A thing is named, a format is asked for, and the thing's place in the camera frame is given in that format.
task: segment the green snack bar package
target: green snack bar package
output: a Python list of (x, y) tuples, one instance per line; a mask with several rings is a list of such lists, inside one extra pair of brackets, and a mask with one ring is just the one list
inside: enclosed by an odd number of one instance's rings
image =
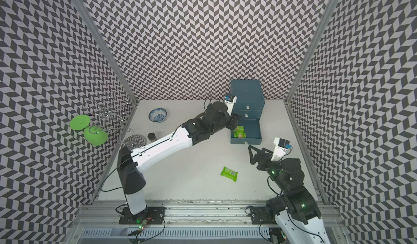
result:
[(234, 137), (236, 137), (236, 138), (244, 138), (243, 137), (243, 134), (244, 134), (243, 130), (238, 130), (238, 131), (235, 131)]
[(243, 126), (237, 126), (236, 129), (234, 129), (233, 131), (243, 131), (244, 128)]
[(232, 171), (226, 166), (223, 168), (223, 171), (220, 175), (232, 179), (233, 181), (237, 180), (237, 171)]

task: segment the black and white wallpaper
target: black and white wallpaper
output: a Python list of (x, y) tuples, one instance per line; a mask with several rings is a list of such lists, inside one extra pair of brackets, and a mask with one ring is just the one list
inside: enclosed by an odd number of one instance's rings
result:
[(329, 0), (83, 0), (143, 100), (220, 98), (258, 79), (284, 99)]
[(117, 143), (94, 147), (69, 122), (109, 90), (129, 114), (69, 0), (0, 0), (0, 243), (63, 239)]
[(355, 243), (417, 243), (417, 0), (340, 0), (291, 101)]

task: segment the blue drawer cabinet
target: blue drawer cabinet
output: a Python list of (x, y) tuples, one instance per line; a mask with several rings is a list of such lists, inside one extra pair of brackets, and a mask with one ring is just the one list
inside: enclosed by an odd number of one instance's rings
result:
[(233, 113), (239, 114), (238, 126), (243, 126), (246, 138), (235, 138), (232, 131), (230, 143), (259, 145), (262, 142), (259, 119), (262, 115), (265, 99), (259, 80), (232, 80), (232, 95), (237, 96)]
[(233, 111), (262, 111), (265, 105), (262, 86), (259, 80), (232, 80), (230, 82), (232, 95), (237, 96)]

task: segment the green lid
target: green lid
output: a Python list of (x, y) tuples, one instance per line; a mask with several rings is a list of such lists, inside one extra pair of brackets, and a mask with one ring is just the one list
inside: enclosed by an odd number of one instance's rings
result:
[(87, 141), (89, 141), (92, 145), (101, 145), (105, 143), (108, 139), (108, 134), (105, 130), (102, 128), (98, 128), (96, 126), (88, 126), (84, 129), (84, 137)]
[(90, 124), (90, 116), (79, 115), (71, 119), (70, 127), (73, 130), (82, 130)]

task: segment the mounting plate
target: mounting plate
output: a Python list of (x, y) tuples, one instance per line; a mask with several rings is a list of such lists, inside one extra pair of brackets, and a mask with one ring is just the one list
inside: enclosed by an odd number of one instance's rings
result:
[(262, 207), (250, 207), (251, 208), (251, 219), (253, 225), (259, 225), (261, 223), (276, 224), (275, 221), (270, 221), (265, 212), (265, 206)]
[(162, 225), (162, 219), (165, 217), (165, 210), (165, 207), (148, 207), (147, 212), (141, 212), (137, 215), (133, 215), (130, 212), (129, 207), (124, 207), (119, 224), (137, 225), (137, 220), (142, 222), (144, 219), (152, 218), (152, 220), (149, 220), (148, 222), (149, 225)]

